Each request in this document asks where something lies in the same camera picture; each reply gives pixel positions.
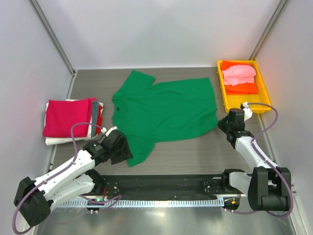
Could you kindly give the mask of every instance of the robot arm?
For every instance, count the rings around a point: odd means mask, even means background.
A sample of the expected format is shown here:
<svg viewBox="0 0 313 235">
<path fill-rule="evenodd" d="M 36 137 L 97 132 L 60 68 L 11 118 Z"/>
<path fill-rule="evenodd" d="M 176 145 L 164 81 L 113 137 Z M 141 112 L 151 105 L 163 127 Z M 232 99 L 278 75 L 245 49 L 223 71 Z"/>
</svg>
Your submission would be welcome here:
<svg viewBox="0 0 313 235">
<path fill-rule="evenodd" d="M 279 167 L 253 141 L 253 135 L 245 130 L 245 121 L 252 116 L 247 103 L 241 109 L 230 109 L 229 114 L 219 121 L 218 127 L 226 133 L 226 139 L 246 160 L 252 175 L 239 170 L 225 170 L 227 182 L 248 197 L 254 211 L 288 211 L 290 196 L 281 179 L 268 163 L 273 165 L 286 179 L 291 188 L 291 173 L 287 168 Z"/>
<path fill-rule="evenodd" d="M 20 182 L 14 199 L 15 206 L 40 182 L 45 182 L 73 162 L 69 169 L 38 187 L 21 205 L 20 213 L 31 227 L 40 224 L 51 211 L 73 197 L 85 193 L 100 193 L 105 186 L 105 180 L 93 169 L 95 166 L 109 159 L 111 164 L 116 164 L 133 157 L 125 135 L 116 127 L 111 128 L 105 135 L 101 142 L 87 142 L 78 152 L 76 161 L 73 157 L 35 180 L 26 177 Z"/>
</svg>

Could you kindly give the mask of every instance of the white wall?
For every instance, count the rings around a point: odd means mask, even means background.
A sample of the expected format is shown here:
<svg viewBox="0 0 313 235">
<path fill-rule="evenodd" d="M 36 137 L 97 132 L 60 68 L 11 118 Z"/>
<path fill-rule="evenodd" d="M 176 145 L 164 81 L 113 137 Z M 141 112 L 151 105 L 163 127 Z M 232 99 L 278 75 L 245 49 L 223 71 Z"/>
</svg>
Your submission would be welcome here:
<svg viewBox="0 0 313 235">
<path fill-rule="evenodd" d="M 76 69 L 202 67 L 251 55 L 279 0 L 38 0 Z"/>
<path fill-rule="evenodd" d="M 13 234 L 19 181 L 43 174 L 45 103 L 65 98 L 70 73 L 28 1 L 0 1 L 1 234 Z M 22 230 L 24 220 L 18 222 Z"/>
<path fill-rule="evenodd" d="M 313 1 L 292 0 L 257 57 L 273 106 L 269 134 L 279 163 L 288 167 L 313 234 Z M 264 115 L 267 124 L 273 115 Z"/>
</svg>

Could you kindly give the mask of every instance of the plastic bin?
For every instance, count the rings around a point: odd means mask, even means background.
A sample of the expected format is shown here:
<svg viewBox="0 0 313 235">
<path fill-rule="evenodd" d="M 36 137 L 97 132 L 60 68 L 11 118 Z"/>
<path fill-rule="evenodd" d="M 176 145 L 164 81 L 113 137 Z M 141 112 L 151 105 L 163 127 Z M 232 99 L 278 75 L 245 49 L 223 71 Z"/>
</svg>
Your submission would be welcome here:
<svg viewBox="0 0 313 235">
<path fill-rule="evenodd" d="M 244 102 L 249 102 L 249 103 L 259 102 L 259 103 L 265 103 L 265 104 L 270 105 L 268 93 L 266 91 L 258 64 L 254 60 L 228 60 L 228 61 L 253 65 L 253 68 L 256 71 L 256 75 L 254 79 L 255 79 L 256 87 L 258 89 L 258 94 L 226 94 L 223 74 L 221 70 L 222 61 L 223 60 L 219 60 L 217 62 L 217 73 L 220 78 L 220 85 L 221 85 L 221 90 L 222 90 L 222 95 L 223 95 L 224 107 L 227 113 L 229 112 L 229 109 L 231 108 L 240 108 L 240 105 Z M 262 106 L 262 105 L 250 105 L 250 108 L 252 112 L 256 114 L 261 114 L 261 113 L 271 110 L 271 108 Z"/>
</svg>

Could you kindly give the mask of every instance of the gray table surface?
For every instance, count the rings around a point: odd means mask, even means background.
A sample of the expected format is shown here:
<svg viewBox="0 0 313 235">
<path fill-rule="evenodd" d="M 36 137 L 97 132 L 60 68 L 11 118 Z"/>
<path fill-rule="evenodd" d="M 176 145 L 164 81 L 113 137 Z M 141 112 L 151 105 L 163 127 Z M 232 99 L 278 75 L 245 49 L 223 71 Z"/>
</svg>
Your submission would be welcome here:
<svg viewBox="0 0 313 235">
<path fill-rule="evenodd" d="M 222 93 L 216 68 L 177 68 L 177 69 L 137 69 L 153 75 L 155 82 L 175 81 L 187 78 L 210 77 L 214 88 L 217 116 L 225 117 Z M 104 103 L 102 125 L 112 127 L 112 95 L 118 91 L 130 74 L 131 69 L 122 70 L 79 70 L 75 79 L 72 99 L 96 97 Z M 246 129 L 253 134 L 261 130 L 257 116 L 246 122 Z M 78 141 L 81 148 L 86 141 Z M 258 144 L 267 153 L 263 138 Z M 54 167 L 70 159 L 74 154 L 73 144 L 60 144 L 57 147 Z M 126 162 L 111 165 L 104 163 L 95 169 L 100 174 L 214 174 L 226 168 L 238 168 L 250 172 L 248 165 L 226 141 L 226 135 L 215 128 L 209 133 L 191 140 L 157 143 L 150 156 L 143 163 L 128 167 Z"/>
<path fill-rule="evenodd" d="M 210 77 L 215 90 L 217 116 L 226 113 L 216 68 L 139 69 L 156 77 L 156 82 L 187 78 Z M 96 97 L 104 103 L 103 125 L 112 127 L 112 95 L 124 83 L 131 70 L 80 70 L 75 80 L 71 98 Z M 260 124 L 253 116 L 246 122 L 246 129 L 256 134 Z M 86 142 L 79 141 L 82 147 Z M 264 139 L 258 144 L 268 153 Z M 57 147 L 54 167 L 73 156 L 71 143 Z M 147 160 L 129 168 L 126 162 L 116 165 L 100 164 L 101 174 L 214 174 L 226 168 L 250 169 L 226 141 L 226 135 L 218 128 L 192 140 L 157 143 Z M 86 209 L 56 209 L 40 226 L 36 235 L 294 235 L 290 218 L 277 219 L 266 212 L 238 215 L 223 212 L 221 208 L 155 208 L 113 209 L 99 214 L 86 214 L 66 225 L 54 221 L 71 221 Z M 248 211 L 245 197 L 240 211 Z"/>
</svg>

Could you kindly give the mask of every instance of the folded clothes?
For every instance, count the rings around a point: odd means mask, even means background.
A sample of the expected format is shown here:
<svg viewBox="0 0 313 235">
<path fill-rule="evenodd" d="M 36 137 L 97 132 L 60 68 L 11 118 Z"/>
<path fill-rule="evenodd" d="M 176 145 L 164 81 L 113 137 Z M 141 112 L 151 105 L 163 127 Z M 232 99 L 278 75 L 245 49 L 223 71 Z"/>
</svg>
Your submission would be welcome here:
<svg viewBox="0 0 313 235">
<path fill-rule="evenodd" d="M 221 70 L 224 71 L 228 69 L 229 67 L 235 66 L 235 65 L 249 65 L 241 62 L 233 62 L 233 61 L 228 61 L 228 60 L 223 60 L 222 65 L 221 65 Z"/>
<path fill-rule="evenodd" d="M 223 72 L 231 67 L 238 66 L 238 65 L 245 65 L 245 66 L 249 66 L 253 68 L 253 65 L 250 65 L 250 64 L 223 60 L 222 65 L 221 65 L 221 70 Z M 232 80 L 232 78 L 230 77 L 227 78 L 226 81 L 225 79 L 223 79 L 223 81 L 224 81 L 226 94 L 239 94 L 240 95 L 240 94 L 257 94 L 258 93 L 254 78 L 246 78 L 245 83 L 241 83 L 241 84 L 240 83 L 236 84 L 236 79 Z"/>
<path fill-rule="evenodd" d="M 67 99 L 66 101 L 76 101 L 75 99 Z M 98 120 L 97 120 L 97 124 L 101 126 L 102 124 L 102 111 L 103 111 L 103 103 L 99 102 L 99 111 L 98 111 Z M 91 125 L 88 125 L 88 134 L 85 137 L 79 137 L 79 138 L 75 138 L 76 141 L 80 141 L 80 140 L 91 140 L 94 137 L 91 136 Z M 54 145 L 54 144 L 60 144 L 60 143 L 68 143 L 68 142 L 72 142 L 72 138 L 52 138 L 52 137 L 46 137 L 45 138 L 45 143 L 46 145 Z"/>
<path fill-rule="evenodd" d="M 236 86 L 243 83 L 254 83 L 256 71 L 248 65 L 234 65 L 222 71 L 224 83 L 226 85 Z"/>
<path fill-rule="evenodd" d="M 95 98 L 88 98 L 77 101 L 56 101 L 49 100 L 49 106 L 45 113 L 45 127 L 43 136 L 54 138 L 71 137 L 71 127 L 79 122 L 90 122 L 92 112 L 92 101 Z M 74 136 L 86 137 L 88 134 L 87 125 L 79 125 L 74 129 Z"/>
</svg>

